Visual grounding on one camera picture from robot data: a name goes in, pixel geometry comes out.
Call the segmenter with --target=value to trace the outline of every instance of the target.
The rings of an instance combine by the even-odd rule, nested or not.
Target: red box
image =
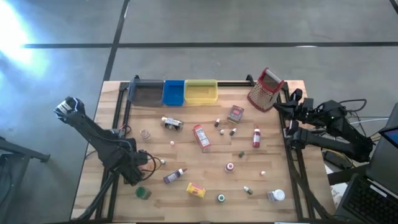
[[[198,144],[201,147],[201,151],[208,152],[210,150],[211,144],[205,134],[205,130],[200,124],[193,127],[193,134],[195,135],[195,138],[197,139]]]

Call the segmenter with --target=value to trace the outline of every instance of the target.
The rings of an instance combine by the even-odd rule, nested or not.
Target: red cheese grater
[[[272,108],[276,102],[279,90],[282,88],[284,81],[278,78],[268,68],[262,71],[257,83],[248,94],[248,100],[254,107],[262,112],[266,112]]]

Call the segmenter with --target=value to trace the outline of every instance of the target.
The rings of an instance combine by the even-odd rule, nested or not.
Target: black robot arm
[[[116,130],[103,130],[85,113],[84,104],[67,97],[55,109],[57,118],[74,127],[98,152],[104,167],[121,174],[126,182],[136,185],[144,177],[138,166],[148,162],[148,154],[137,151],[134,138],[125,139]]]
[[[349,124],[345,118],[349,111],[344,106],[330,100],[313,108],[313,99],[304,98],[303,103],[299,104],[301,98],[302,90],[297,89],[291,94],[289,102],[274,104],[274,108],[282,113],[285,119],[290,120],[290,126],[286,133],[290,136],[288,142],[292,147],[304,149],[305,145],[312,144],[344,153],[358,162],[369,161],[369,155],[373,148],[372,139],[363,136]],[[311,124],[317,129],[323,128],[322,133],[341,137],[349,143],[323,138],[316,132],[300,128],[297,121]]]

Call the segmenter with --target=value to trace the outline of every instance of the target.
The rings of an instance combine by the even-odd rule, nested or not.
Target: ketchup bottle
[[[253,147],[255,148],[260,147],[260,138],[261,138],[260,129],[256,127],[253,135]]]

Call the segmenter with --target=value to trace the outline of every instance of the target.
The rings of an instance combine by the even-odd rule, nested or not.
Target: purple bottle
[[[178,170],[174,171],[172,174],[169,174],[169,175],[163,177],[163,180],[164,180],[164,182],[165,182],[166,184],[169,184],[169,183],[171,183],[171,182],[177,180],[178,178],[180,178],[181,175],[182,175],[185,171],[187,171],[187,168],[178,169]]]

